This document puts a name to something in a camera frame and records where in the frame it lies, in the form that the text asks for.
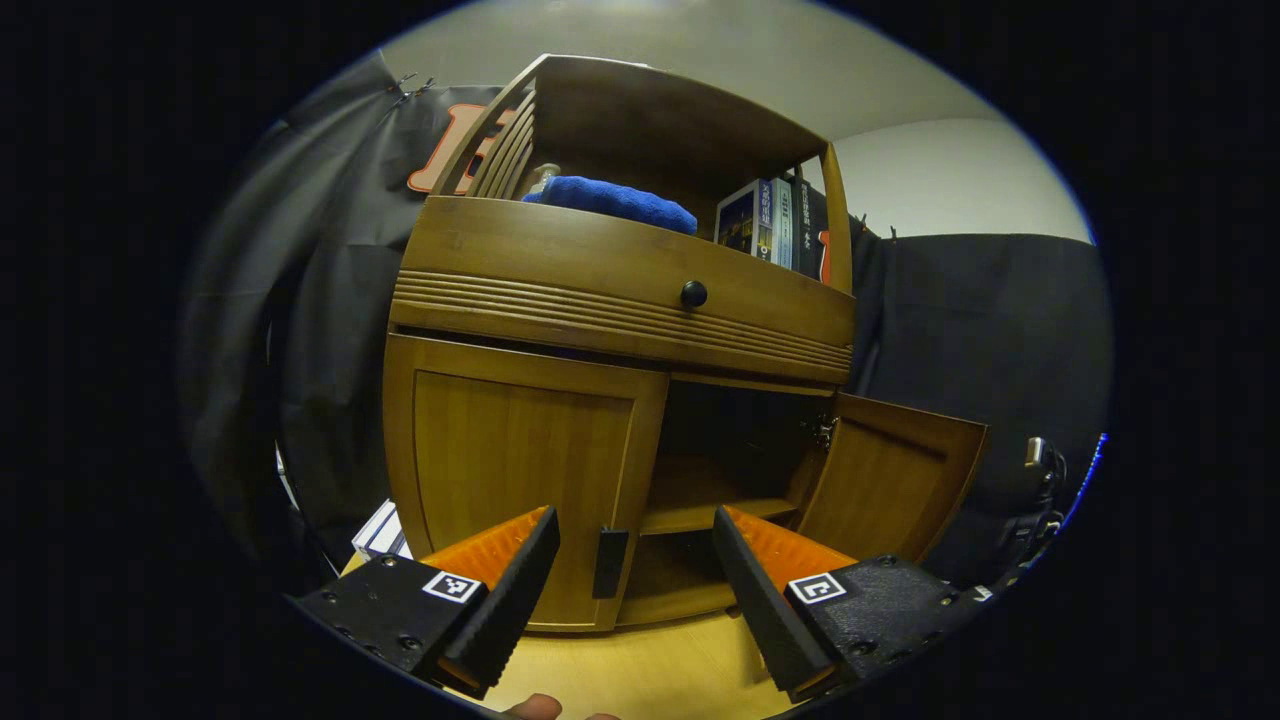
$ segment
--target black knob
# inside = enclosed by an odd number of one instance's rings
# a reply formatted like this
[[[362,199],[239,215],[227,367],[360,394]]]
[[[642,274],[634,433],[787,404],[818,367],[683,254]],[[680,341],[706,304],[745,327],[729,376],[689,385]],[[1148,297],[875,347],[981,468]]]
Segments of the black knob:
[[[707,286],[698,281],[689,281],[680,288],[680,302],[685,307],[701,307],[707,302]]]

